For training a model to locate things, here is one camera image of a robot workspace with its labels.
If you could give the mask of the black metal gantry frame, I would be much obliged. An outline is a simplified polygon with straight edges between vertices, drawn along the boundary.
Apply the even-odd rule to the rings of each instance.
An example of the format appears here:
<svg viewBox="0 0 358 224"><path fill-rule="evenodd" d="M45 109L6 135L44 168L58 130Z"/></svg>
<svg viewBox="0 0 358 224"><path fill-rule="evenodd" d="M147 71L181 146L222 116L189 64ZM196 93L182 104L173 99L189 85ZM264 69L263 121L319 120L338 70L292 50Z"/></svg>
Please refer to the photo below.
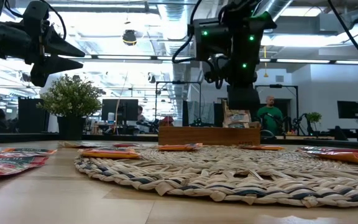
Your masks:
<svg viewBox="0 0 358 224"><path fill-rule="evenodd" d="M260 101L264 105L267 96L275 97L275 106L282 112L288 125L298 118L299 112L299 89L296 85L256 85L255 89L260 95Z"/></svg>
<svg viewBox="0 0 358 224"><path fill-rule="evenodd" d="M195 84L198 85L198 114L194 115L195 119L201 118L201 82L189 82L183 80L174 80L174 81L156 81L155 82L155 96L154 96L154 119L157 119L159 116L173 116L178 118L181 121L182 126L189 126L191 121L189 121L189 112L188 112L188 97L186 96L189 93L190 87ZM171 104L171 108L168 111L165 111L158 107L159 104L165 103L165 97L161 97L162 92L166 91L168 96L168 103Z"/></svg>

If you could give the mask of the silver ventilation duct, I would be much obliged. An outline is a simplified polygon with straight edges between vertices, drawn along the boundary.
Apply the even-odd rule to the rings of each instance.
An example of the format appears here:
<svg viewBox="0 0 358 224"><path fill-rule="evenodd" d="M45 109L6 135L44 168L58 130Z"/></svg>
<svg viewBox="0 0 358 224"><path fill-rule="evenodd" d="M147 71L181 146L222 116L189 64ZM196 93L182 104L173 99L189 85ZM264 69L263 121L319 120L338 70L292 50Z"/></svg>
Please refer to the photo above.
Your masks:
<svg viewBox="0 0 358 224"><path fill-rule="evenodd" d="M162 34L166 54L170 57L187 41L188 16L192 6L183 4L163 4L158 7L162 17ZM171 81L189 81L190 63L173 64Z"/></svg>

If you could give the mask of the wooden three-compartment tray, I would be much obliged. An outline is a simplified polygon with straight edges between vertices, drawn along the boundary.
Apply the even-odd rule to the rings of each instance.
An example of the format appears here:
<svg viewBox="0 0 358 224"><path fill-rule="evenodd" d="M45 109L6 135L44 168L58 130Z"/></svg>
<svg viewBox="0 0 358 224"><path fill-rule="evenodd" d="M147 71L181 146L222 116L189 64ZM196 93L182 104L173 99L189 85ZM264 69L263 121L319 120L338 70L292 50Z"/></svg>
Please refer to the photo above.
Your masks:
<svg viewBox="0 0 358 224"><path fill-rule="evenodd" d="M259 128L215 128L215 127L159 127L160 145L194 144L231 146L260 145Z"/></svg>

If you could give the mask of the black computer monitor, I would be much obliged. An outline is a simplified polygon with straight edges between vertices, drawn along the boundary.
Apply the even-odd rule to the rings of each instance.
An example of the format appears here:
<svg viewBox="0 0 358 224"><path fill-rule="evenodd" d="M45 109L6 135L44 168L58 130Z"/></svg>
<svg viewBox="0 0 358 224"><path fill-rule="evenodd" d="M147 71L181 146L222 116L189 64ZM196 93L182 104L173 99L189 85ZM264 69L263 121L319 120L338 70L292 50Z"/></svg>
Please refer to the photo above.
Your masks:
<svg viewBox="0 0 358 224"><path fill-rule="evenodd" d="M337 101L339 119L358 119L357 101Z"/></svg>
<svg viewBox="0 0 358 224"><path fill-rule="evenodd" d="M130 99L103 99L101 119L108 120L108 114L114 113L119 121L137 121L138 100Z"/></svg>

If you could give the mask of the black partition panel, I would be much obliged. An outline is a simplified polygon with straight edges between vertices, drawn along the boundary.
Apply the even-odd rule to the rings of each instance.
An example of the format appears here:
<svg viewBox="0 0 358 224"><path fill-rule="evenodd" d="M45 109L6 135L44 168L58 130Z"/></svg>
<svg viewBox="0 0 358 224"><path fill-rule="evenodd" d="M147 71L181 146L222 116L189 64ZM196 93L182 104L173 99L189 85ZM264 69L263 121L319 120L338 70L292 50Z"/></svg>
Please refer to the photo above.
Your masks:
<svg viewBox="0 0 358 224"><path fill-rule="evenodd" d="M48 129L49 113L38 107L43 99L19 98L18 123L20 133L44 133Z"/></svg>

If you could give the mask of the black hanging spotlight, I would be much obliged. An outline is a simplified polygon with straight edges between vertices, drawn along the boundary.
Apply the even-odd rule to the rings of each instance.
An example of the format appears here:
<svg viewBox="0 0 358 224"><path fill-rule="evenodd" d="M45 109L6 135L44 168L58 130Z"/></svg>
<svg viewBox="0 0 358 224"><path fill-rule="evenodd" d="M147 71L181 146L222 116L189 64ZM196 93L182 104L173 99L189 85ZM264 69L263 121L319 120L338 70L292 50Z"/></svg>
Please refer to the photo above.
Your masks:
<svg viewBox="0 0 358 224"><path fill-rule="evenodd" d="M125 30L122 41L128 45L133 46L137 43L137 37L135 36L135 30Z"/></svg>

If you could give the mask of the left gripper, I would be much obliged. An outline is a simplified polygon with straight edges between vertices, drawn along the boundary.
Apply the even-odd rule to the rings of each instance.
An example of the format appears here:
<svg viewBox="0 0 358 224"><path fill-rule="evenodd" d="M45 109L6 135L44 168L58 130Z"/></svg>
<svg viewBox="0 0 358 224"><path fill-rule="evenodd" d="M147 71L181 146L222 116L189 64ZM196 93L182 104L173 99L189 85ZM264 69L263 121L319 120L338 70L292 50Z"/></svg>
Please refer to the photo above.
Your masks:
<svg viewBox="0 0 358 224"><path fill-rule="evenodd" d="M83 64L67 58L46 58L48 54L84 57L85 53L60 37L53 26L47 28L48 5L41 1L31 1L22 15L22 24L29 40L24 60L27 64L43 64L45 74L75 70Z"/></svg>

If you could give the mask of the black background table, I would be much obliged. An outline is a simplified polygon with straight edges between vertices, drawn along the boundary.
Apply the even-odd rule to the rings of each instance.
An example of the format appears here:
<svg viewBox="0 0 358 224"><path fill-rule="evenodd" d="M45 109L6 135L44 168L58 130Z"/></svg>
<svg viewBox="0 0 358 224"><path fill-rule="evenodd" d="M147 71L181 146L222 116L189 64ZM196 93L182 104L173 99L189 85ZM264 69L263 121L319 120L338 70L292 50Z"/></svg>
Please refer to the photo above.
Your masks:
<svg viewBox="0 0 358 224"><path fill-rule="evenodd" d="M356 139L358 141L358 128L344 129L336 126L333 129L328 129L328 133L335 140L348 141L349 139Z"/></svg>

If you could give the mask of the round woven placemat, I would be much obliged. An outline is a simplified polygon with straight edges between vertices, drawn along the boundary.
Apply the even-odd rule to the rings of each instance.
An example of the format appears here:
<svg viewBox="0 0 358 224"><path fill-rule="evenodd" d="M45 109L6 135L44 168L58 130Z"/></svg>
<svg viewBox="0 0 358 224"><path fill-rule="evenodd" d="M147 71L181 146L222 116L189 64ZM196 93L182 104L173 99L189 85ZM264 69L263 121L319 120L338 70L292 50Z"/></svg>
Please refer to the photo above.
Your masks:
<svg viewBox="0 0 358 224"><path fill-rule="evenodd" d="M209 197L216 202L299 207L358 207L358 165L294 149L258 151L203 146L190 152L139 147L137 159L78 156L77 170L93 179L159 195Z"/></svg>

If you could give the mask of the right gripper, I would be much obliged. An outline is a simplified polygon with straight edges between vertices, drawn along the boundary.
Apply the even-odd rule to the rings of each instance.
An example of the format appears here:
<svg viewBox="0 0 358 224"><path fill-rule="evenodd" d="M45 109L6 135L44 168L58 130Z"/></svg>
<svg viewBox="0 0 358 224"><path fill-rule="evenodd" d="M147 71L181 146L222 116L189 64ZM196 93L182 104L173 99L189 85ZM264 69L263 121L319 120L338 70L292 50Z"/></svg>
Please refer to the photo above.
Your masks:
<svg viewBox="0 0 358 224"><path fill-rule="evenodd" d="M234 49L226 68L226 81L234 87L248 87L256 81L255 69L260 63L260 47Z"/></svg>

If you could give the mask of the small green potted plant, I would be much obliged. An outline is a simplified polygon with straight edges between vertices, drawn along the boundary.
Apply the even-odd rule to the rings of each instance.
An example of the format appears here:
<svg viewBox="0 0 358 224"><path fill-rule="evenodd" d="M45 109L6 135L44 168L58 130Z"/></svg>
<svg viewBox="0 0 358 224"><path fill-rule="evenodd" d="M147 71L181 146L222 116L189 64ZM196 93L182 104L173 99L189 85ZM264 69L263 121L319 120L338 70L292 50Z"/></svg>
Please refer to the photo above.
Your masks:
<svg viewBox="0 0 358 224"><path fill-rule="evenodd" d="M317 124L320 123L322 115L318 112L311 112L306 114L307 132L310 136L317 136L319 131Z"/></svg>

